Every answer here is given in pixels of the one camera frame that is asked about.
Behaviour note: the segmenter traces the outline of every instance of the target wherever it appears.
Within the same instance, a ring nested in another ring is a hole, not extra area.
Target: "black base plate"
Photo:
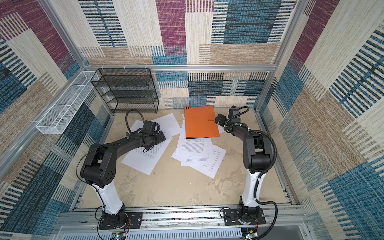
[[[237,209],[224,209],[223,215],[224,215],[224,223],[226,226],[242,225],[237,215]],[[259,225],[266,223],[265,216],[262,209],[260,209],[259,211],[259,216],[257,217],[257,221]],[[250,224],[255,225],[256,221],[253,219]]]
[[[126,215],[131,220],[131,229],[140,228],[141,219],[142,219],[142,215],[143,215],[142,212],[126,212]],[[114,228],[114,224],[115,223],[109,221],[108,219],[105,219],[104,221],[100,221],[99,230],[110,230],[110,229],[116,230],[116,228]]]

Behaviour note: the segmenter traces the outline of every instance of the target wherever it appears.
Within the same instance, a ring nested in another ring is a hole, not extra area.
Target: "black mesh shelf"
[[[159,98],[149,69],[104,68],[95,74],[99,81],[92,84],[113,113],[125,113],[129,109],[157,113]]]

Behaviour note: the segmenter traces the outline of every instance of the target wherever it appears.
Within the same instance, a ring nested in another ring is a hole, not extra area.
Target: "white mesh basket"
[[[83,71],[47,111],[36,128],[43,134],[62,134],[92,90],[93,71]]]

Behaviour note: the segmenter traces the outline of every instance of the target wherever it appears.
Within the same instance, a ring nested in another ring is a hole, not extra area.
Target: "work surface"
[[[184,110],[159,110],[157,114],[143,114],[145,120],[152,120],[173,113],[179,125],[182,125]],[[228,114],[228,108],[215,109],[216,115]],[[106,142],[113,142],[125,136],[125,114],[116,114]],[[135,120],[141,120],[138,114],[130,113],[128,123],[131,126]],[[259,129],[254,113],[250,110],[241,115],[242,122],[251,129]],[[115,187],[120,199],[126,207],[153,206],[187,206],[187,205],[222,205],[237,204],[243,194],[247,170],[243,165],[243,142],[230,133],[222,133],[213,137],[212,144],[227,150],[223,162],[214,179],[196,171],[191,167],[181,167],[178,160],[171,157],[176,150],[179,135],[171,140],[168,148],[156,164],[150,175],[137,171],[117,160]],[[87,186],[80,199],[81,208],[100,206],[96,192]],[[261,201],[272,200],[276,203],[286,203],[275,168],[266,175]]]

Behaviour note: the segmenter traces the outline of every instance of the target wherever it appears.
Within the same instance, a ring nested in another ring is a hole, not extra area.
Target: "orange folder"
[[[187,138],[220,137],[213,107],[185,107]]]

